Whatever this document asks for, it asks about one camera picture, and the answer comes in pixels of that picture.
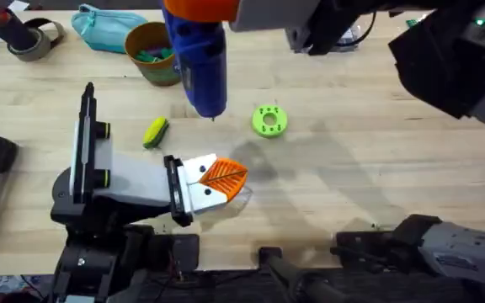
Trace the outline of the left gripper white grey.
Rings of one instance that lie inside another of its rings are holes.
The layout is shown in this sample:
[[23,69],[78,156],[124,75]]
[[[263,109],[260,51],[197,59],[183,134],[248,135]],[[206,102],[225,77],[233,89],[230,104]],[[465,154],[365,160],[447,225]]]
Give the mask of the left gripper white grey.
[[160,166],[114,154],[110,140],[77,140],[70,167],[52,188],[51,219],[68,228],[121,228],[169,214],[189,226],[192,213],[232,201],[248,177],[242,164],[214,153],[183,160],[190,210],[181,188],[182,163],[172,156],[164,160]]

